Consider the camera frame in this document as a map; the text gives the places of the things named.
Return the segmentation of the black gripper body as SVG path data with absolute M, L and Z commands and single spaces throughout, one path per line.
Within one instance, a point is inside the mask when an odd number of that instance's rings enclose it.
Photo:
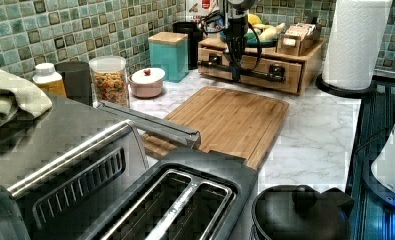
M 225 30 L 227 53 L 234 66 L 240 67 L 242 55 L 246 47 L 245 34 L 248 31 L 248 17 L 228 18 L 228 26 Z

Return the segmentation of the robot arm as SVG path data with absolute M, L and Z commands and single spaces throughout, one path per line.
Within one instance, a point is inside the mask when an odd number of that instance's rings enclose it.
M 240 80 L 242 56 L 247 46 L 248 14 L 255 0 L 219 0 L 218 7 L 223 19 L 222 33 L 226 49 L 223 54 L 229 62 L 232 80 Z

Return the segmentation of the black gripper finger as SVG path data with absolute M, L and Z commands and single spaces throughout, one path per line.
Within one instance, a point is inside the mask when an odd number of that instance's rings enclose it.
M 239 82 L 241 80 L 240 68 L 238 66 L 232 66 L 231 67 L 231 74 L 232 74 L 232 80 L 233 81 Z

